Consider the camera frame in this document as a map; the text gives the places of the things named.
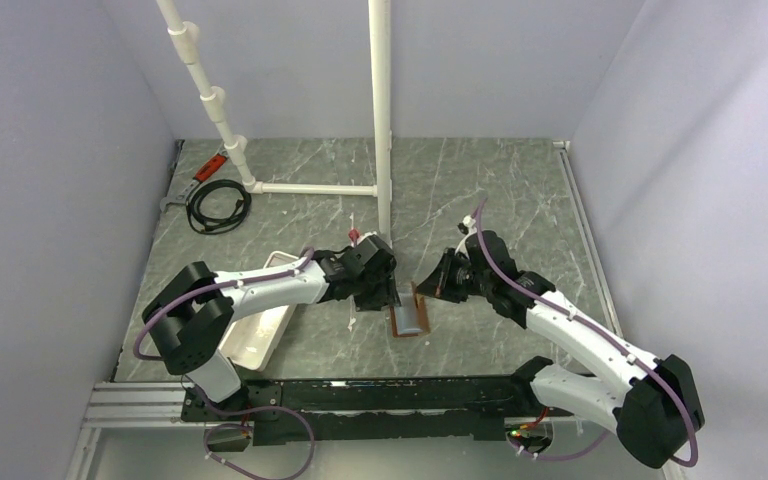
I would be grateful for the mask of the light blue credit card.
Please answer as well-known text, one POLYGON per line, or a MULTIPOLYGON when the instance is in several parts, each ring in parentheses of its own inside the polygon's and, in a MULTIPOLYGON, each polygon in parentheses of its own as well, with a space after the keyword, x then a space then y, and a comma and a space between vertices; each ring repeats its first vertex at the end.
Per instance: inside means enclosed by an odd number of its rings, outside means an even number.
POLYGON ((419 312, 415 304, 395 306, 391 319, 394 335, 397 337, 415 336, 423 333, 419 312))

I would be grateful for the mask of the brown leather card holder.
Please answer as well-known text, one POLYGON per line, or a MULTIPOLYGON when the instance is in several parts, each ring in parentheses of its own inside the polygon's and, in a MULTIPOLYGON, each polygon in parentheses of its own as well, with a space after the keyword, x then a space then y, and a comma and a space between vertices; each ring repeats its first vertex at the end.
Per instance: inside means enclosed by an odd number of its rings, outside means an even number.
POLYGON ((389 307, 391 333, 395 338, 427 335, 431 331, 425 298, 419 294, 417 284, 396 291, 397 304, 389 307))

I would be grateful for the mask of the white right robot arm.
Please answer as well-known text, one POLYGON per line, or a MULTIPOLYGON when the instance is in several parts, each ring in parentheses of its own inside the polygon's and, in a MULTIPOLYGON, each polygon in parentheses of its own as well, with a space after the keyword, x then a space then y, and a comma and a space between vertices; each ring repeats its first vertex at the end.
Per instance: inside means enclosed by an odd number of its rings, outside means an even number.
POLYGON ((550 340, 588 370, 582 376, 546 359, 527 362, 510 391, 515 409, 534 415, 556 407, 580 416, 615 434, 651 468, 669 461, 695 466, 705 419, 689 364, 631 345, 581 313, 547 279, 517 269, 508 255, 501 259, 497 264, 481 249, 447 249, 417 291, 451 303, 481 296, 498 315, 550 340))

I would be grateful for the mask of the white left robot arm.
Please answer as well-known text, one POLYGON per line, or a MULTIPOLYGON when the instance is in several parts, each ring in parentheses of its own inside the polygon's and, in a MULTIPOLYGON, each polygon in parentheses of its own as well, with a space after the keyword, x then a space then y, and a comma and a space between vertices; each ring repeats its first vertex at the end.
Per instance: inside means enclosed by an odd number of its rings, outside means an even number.
POLYGON ((292 262, 257 270, 213 271, 193 262, 145 308, 133 353, 188 378, 218 417, 232 420, 248 402, 240 375, 220 351, 236 321, 278 307, 347 299, 359 311, 396 306, 396 267, 393 249, 376 234, 337 251, 307 247, 292 262))

